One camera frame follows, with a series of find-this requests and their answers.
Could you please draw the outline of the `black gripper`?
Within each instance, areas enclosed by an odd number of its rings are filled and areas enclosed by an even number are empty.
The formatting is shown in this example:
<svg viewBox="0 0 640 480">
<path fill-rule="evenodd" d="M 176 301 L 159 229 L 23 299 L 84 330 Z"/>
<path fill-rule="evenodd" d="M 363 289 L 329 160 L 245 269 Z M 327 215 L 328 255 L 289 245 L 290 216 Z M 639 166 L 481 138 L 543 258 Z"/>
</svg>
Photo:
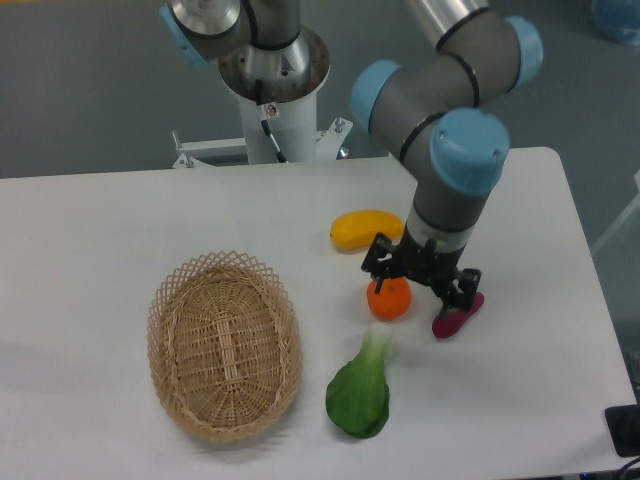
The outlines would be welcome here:
<svg viewBox="0 0 640 480">
<path fill-rule="evenodd" d="M 430 287 L 442 301 L 437 315 L 443 319 L 450 310 L 469 312 L 475 300 L 482 271 L 475 268 L 457 269 L 465 247 L 453 251 L 438 251 L 428 239 L 415 240 L 405 228 L 395 245 L 390 237 L 378 232 L 361 265 L 374 282 L 374 292 L 380 293 L 387 279 L 400 276 Z"/>
</svg>

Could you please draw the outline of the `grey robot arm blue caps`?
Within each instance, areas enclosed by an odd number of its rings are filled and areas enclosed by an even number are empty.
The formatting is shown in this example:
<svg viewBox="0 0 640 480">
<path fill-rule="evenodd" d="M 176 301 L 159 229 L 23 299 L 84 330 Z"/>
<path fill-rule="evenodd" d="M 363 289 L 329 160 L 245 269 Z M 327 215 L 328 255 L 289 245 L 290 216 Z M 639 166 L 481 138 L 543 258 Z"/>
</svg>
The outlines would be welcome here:
<svg viewBox="0 0 640 480">
<path fill-rule="evenodd" d="M 358 124 L 417 182 L 401 240 L 377 234 L 362 268 L 377 284 L 404 277 L 431 288 L 444 311 L 467 312 L 481 274 L 458 261 L 510 148 L 482 106 L 530 81 L 543 46 L 530 22 L 501 18 L 485 1 L 414 1 L 411 10 L 434 59 L 416 72 L 375 62 L 351 90 Z M 298 2 L 168 1 L 160 15 L 186 61 L 218 64 L 251 163 L 317 158 L 315 96 L 330 63 Z"/>
</svg>

